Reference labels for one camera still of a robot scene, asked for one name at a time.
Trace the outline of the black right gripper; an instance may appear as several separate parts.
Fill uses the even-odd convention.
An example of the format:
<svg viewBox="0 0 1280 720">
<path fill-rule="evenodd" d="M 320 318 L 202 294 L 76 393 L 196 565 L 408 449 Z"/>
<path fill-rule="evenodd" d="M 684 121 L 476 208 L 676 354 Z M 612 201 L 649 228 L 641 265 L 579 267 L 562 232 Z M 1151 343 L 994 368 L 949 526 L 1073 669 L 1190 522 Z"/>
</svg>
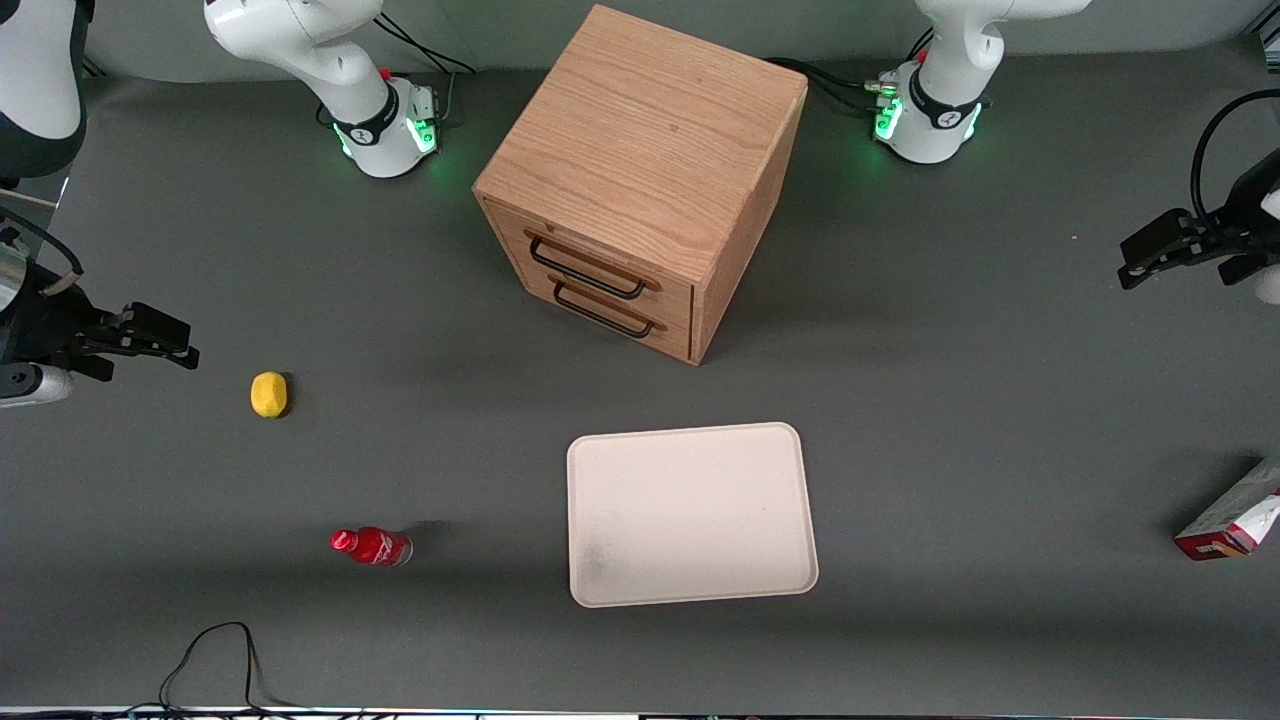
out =
<svg viewBox="0 0 1280 720">
<path fill-rule="evenodd" d="M 108 338 L 109 325 L 120 345 L 87 342 Z M 32 290 L 3 311 L 3 364 L 51 366 L 99 382 L 113 379 L 113 361 L 100 354 L 159 357 L 195 370 L 200 351 L 189 345 L 189 324 L 147 304 L 131 302 L 111 315 L 78 288 L 51 297 Z"/>
</svg>

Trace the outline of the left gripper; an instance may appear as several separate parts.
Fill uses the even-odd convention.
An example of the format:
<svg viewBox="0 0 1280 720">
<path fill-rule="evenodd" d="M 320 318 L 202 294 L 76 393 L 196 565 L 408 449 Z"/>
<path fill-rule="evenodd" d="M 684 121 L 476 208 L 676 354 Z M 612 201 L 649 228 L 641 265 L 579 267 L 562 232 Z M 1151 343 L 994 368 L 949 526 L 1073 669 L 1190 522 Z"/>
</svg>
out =
<svg viewBox="0 0 1280 720">
<path fill-rule="evenodd" d="M 1123 290 L 1134 290 L 1171 269 L 1196 266 L 1220 258 L 1219 278 L 1235 286 L 1262 272 L 1277 269 L 1279 151 L 1274 150 L 1242 174 L 1222 206 L 1202 224 L 1184 209 L 1170 209 L 1120 243 L 1124 264 L 1117 269 Z"/>
</svg>

